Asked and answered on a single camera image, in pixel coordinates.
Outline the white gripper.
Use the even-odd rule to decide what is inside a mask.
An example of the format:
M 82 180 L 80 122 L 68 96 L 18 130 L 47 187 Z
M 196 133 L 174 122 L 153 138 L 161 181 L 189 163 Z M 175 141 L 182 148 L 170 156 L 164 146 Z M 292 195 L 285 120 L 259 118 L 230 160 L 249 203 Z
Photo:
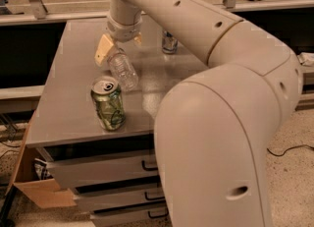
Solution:
M 133 39 L 135 44 L 141 45 L 141 24 L 141 15 L 122 14 L 114 16 L 109 14 L 107 17 L 107 30 L 110 34 L 103 34 L 101 36 L 94 56 L 95 63 L 98 66 L 101 66 L 103 61 L 113 53 L 115 50 L 114 40 L 119 42 L 127 42 Z

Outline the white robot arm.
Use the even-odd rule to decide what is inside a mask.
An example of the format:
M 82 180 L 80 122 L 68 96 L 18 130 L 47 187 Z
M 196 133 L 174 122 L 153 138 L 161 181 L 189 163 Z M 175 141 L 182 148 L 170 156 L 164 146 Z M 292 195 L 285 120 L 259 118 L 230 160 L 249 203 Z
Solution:
M 173 227 L 272 227 L 266 145 L 300 98 L 296 55 L 253 23 L 201 0 L 111 0 L 111 35 L 134 38 L 139 12 L 207 67 L 175 85 L 155 117 Z

